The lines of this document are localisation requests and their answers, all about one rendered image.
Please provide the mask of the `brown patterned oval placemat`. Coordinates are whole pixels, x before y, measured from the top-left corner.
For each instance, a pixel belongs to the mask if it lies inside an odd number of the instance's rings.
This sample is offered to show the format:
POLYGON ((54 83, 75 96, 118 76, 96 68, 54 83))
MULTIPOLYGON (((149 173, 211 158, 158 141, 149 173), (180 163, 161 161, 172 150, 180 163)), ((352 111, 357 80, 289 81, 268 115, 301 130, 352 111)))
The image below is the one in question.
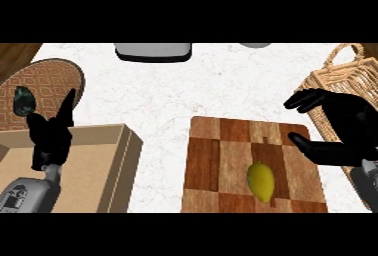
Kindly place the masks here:
POLYGON ((75 89, 73 104, 84 92, 84 73, 69 60, 50 58, 31 63, 0 84, 0 131, 28 128, 25 117, 13 112, 13 97, 17 86, 29 89, 35 97, 35 112, 48 119, 57 110, 70 89, 75 89))

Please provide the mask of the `checkered wooden cutting board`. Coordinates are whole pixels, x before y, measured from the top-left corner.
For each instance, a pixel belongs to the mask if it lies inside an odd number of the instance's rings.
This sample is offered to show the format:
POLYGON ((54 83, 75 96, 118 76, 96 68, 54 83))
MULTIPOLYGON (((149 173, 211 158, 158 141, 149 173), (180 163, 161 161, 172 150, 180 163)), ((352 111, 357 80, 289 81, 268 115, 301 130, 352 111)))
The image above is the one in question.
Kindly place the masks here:
POLYGON ((298 124, 194 116, 190 119, 181 210, 184 212, 304 212, 327 210, 317 166, 288 139, 298 124), (274 176, 267 202, 251 193, 248 167, 265 164, 274 176))

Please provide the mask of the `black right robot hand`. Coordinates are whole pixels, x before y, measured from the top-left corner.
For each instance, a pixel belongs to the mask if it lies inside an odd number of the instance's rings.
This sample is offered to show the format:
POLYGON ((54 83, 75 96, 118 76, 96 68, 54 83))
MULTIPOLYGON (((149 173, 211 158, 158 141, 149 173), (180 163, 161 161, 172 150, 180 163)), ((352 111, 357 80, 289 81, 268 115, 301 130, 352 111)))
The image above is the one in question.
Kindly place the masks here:
POLYGON ((378 111, 360 96, 304 89, 293 93, 283 106, 299 113, 320 106, 339 138, 339 142, 319 142, 295 132, 288 134, 314 164, 355 167, 361 160, 378 160, 378 111))

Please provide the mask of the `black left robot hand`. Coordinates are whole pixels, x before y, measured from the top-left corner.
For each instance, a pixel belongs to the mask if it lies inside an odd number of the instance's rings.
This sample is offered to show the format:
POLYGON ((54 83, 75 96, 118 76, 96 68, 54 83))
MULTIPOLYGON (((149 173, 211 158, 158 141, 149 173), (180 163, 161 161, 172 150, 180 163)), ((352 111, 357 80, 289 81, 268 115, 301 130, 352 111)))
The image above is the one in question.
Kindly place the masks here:
POLYGON ((66 161, 72 140, 69 127, 73 126, 73 98, 75 90, 70 89, 62 101, 57 114, 50 119, 45 119, 36 113, 26 116, 29 138, 34 142, 31 168, 35 171, 41 171, 45 165, 62 165, 66 161))

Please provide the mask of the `dark green avocado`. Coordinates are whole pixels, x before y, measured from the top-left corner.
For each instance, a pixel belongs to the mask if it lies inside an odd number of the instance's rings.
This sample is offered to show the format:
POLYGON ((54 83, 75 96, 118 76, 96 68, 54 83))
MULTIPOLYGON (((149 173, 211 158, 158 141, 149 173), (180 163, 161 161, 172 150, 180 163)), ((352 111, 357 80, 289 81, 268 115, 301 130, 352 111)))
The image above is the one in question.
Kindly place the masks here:
POLYGON ((35 97, 29 89, 23 86, 17 86, 14 89, 13 97, 13 113, 25 117, 35 111, 35 97))

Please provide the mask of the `yellow lemon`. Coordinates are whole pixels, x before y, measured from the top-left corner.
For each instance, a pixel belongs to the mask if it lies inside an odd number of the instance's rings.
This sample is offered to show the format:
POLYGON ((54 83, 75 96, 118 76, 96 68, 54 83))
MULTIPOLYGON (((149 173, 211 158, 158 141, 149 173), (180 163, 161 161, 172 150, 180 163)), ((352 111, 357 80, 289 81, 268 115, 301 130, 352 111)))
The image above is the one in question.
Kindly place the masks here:
POLYGON ((267 203, 274 191, 274 176, 271 169, 261 162, 255 162, 249 166, 246 181, 251 193, 261 202, 267 203))

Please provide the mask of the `open pale wooden drawer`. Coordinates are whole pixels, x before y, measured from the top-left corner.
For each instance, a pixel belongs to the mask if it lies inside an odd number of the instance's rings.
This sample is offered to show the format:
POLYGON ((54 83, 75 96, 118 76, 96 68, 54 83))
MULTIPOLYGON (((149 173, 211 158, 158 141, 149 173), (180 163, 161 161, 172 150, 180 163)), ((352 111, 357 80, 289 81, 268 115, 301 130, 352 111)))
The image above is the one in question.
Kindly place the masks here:
MULTIPOLYGON (((53 212, 125 213, 141 139, 125 124, 72 127, 69 131, 72 143, 53 212)), ((32 147, 26 130, 0 132, 0 193, 19 177, 44 178, 31 169, 32 147)))

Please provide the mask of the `grey and black appliance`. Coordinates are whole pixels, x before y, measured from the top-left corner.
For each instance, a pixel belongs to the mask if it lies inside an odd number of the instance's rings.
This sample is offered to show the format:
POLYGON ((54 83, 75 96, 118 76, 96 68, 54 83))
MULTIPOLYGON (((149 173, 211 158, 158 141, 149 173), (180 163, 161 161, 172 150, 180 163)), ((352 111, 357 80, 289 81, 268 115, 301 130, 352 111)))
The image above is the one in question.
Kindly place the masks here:
POLYGON ((124 61, 143 63, 184 62, 192 56, 190 43, 116 43, 115 54, 124 61))

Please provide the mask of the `tan wicker basket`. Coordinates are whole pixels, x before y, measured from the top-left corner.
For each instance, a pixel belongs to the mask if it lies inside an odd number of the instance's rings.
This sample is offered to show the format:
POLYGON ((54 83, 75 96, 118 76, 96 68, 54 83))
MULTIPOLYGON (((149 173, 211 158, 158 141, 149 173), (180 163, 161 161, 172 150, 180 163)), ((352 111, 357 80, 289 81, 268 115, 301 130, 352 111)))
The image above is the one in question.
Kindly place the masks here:
MULTIPOLYGON (((311 71, 293 92, 304 89, 324 89, 335 93, 360 96, 378 111, 378 61, 364 57, 364 48, 360 43, 341 43, 327 55, 320 70, 311 71), (354 60, 335 65, 333 58, 345 47, 354 48, 354 60)), ((326 142, 341 142, 336 132, 324 116, 321 107, 307 113, 316 129, 326 142)))

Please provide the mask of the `brown wooden object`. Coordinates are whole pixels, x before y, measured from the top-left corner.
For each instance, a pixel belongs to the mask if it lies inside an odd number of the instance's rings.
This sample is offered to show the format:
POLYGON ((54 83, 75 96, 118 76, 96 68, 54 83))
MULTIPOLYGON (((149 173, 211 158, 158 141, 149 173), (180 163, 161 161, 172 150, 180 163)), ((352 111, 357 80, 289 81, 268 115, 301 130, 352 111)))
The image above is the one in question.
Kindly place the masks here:
POLYGON ((32 61, 41 43, 0 43, 0 83, 32 61))

